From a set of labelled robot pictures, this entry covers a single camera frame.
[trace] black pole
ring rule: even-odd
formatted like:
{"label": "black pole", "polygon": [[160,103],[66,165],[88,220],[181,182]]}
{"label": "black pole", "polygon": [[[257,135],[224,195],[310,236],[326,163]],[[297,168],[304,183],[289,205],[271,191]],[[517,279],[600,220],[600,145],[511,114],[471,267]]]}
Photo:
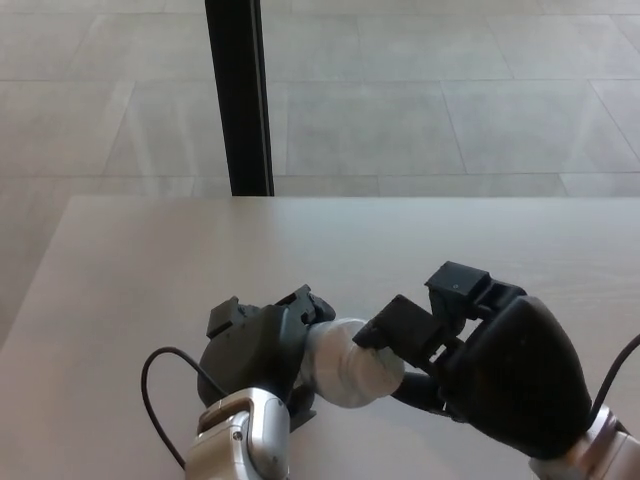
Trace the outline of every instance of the black pole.
{"label": "black pole", "polygon": [[273,196],[260,0],[205,0],[231,193]]}

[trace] white cylindrical object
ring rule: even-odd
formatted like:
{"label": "white cylindrical object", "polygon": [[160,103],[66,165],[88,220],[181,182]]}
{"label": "white cylindrical object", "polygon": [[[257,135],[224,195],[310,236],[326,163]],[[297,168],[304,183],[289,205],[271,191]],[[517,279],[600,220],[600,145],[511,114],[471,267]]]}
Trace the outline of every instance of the white cylindrical object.
{"label": "white cylindrical object", "polygon": [[302,361],[302,380],[328,402],[357,408],[391,395],[404,376],[404,362],[390,349],[363,349],[353,337],[364,320],[343,318],[315,325]]}

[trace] white table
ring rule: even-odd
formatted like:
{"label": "white table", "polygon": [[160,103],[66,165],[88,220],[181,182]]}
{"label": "white table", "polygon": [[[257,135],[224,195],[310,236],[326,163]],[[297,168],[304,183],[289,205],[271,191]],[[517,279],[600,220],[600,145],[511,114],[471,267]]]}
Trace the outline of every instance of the white table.
{"label": "white table", "polygon": [[[303,283],[341,316],[367,318],[396,293],[427,306],[422,284],[446,260],[540,296],[592,392],[640,332],[638,200],[76,198],[0,352],[0,478],[182,478],[140,399],[153,349],[199,357],[210,308]],[[632,432],[639,366],[608,399]],[[161,358],[150,390],[186,453],[202,411],[193,372]],[[294,480],[530,478],[519,453],[392,400],[318,410],[293,436]]]}

